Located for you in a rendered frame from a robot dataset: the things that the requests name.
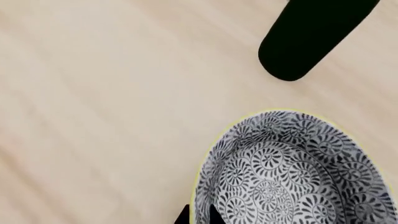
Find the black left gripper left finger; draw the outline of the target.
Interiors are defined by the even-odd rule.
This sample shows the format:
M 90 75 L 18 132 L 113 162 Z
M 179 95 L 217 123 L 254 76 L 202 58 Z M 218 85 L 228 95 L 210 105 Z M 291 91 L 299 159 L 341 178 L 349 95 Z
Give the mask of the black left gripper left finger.
M 174 224 L 190 224 L 190 212 L 190 205 L 185 205 L 177 219 L 174 221 Z

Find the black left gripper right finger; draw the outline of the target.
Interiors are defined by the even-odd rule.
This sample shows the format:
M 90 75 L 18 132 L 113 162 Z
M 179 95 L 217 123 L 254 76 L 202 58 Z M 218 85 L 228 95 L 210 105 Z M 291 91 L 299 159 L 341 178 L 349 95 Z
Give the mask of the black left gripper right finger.
M 213 204 L 210 205 L 210 224 L 226 224 Z

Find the black white spiral patterned bowl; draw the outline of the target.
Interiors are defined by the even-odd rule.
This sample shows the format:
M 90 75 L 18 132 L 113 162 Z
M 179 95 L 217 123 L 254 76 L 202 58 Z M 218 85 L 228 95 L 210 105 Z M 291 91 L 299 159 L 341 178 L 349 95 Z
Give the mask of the black white spiral patterned bowl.
M 198 171 L 189 224 L 398 224 L 388 186 L 330 123 L 270 110 L 234 124 Z

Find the black rounded elongated object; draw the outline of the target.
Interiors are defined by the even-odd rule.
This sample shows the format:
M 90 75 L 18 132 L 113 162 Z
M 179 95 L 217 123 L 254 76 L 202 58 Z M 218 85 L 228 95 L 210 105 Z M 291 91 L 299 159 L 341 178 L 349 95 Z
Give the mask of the black rounded elongated object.
M 258 58 L 279 80 L 304 77 L 380 0 L 289 0 L 261 42 Z

